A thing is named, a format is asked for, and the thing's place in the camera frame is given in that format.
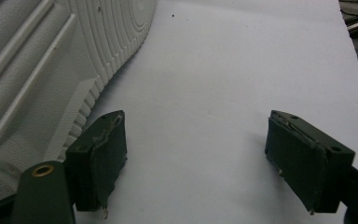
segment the table surface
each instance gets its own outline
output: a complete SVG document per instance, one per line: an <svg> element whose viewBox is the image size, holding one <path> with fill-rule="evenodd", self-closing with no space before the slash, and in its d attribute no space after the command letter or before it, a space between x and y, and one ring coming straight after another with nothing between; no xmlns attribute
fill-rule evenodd
<svg viewBox="0 0 358 224"><path fill-rule="evenodd" d="M89 123L126 112L109 216L77 223L342 223L311 216L266 160L272 109L356 151L358 61L337 0L160 0Z"/></svg>

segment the white table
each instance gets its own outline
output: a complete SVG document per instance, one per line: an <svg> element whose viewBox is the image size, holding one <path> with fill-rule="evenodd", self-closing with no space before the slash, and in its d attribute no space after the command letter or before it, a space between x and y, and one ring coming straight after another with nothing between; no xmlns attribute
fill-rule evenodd
<svg viewBox="0 0 358 224"><path fill-rule="evenodd" d="M311 216L264 154L277 109L358 168L358 62L337 0L160 0L89 122L119 109L129 160L109 217L77 223L342 223L345 205Z"/></svg>

